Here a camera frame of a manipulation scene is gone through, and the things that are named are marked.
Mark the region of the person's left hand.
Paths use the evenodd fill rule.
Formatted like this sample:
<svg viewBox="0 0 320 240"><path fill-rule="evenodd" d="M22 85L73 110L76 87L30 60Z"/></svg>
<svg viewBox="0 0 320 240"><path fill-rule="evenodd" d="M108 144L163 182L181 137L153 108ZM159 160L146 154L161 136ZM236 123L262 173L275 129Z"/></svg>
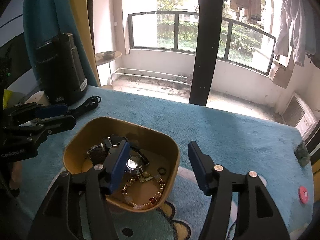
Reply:
<svg viewBox="0 0 320 240"><path fill-rule="evenodd" d="M22 161L17 161L12 165L12 172L11 172L9 187L12 190L17 190L20 188L21 183L22 183Z"/></svg>

